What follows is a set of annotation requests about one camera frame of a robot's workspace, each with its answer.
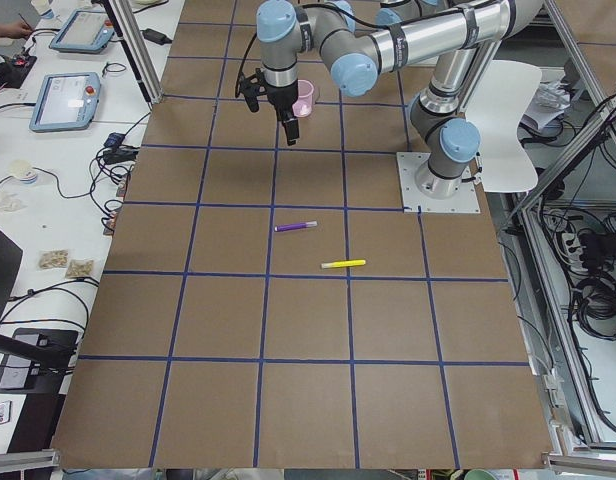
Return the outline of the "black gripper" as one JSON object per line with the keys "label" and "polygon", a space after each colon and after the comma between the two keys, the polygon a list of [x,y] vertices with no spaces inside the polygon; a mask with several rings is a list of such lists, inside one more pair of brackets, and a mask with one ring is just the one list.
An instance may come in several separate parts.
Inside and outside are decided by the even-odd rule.
{"label": "black gripper", "polygon": [[295,145],[300,138],[299,121],[295,118],[293,111],[293,105],[296,102],[296,83],[282,87],[268,84],[266,96],[275,109],[277,119],[282,120],[286,144]]}

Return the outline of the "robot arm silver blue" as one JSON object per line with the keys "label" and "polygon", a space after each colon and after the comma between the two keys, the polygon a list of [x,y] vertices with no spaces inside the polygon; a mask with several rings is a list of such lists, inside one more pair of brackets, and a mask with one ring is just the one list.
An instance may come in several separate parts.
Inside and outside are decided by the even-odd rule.
{"label": "robot arm silver blue", "polygon": [[541,7],[539,1],[466,1],[418,18],[385,10],[384,24],[356,35],[356,20],[345,1],[305,6],[265,1],[256,13],[262,66],[241,78],[236,92],[251,111],[258,110],[259,96],[266,96],[293,145],[299,138],[293,112],[299,54],[317,50],[332,81],[348,97],[365,95],[384,73],[436,58],[433,76],[413,98],[409,118],[430,150],[415,174],[417,187],[430,198],[445,199],[455,193],[479,152],[477,127],[458,111],[467,81],[488,62],[481,52],[523,30]]}

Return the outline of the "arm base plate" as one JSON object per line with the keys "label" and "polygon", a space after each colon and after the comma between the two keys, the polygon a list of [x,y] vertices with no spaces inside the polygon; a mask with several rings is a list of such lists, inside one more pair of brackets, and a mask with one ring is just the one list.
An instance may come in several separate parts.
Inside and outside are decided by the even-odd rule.
{"label": "arm base plate", "polygon": [[476,187],[469,165],[462,176],[441,179],[429,170],[427,152],[396,154],[405,213],[480,214]]}

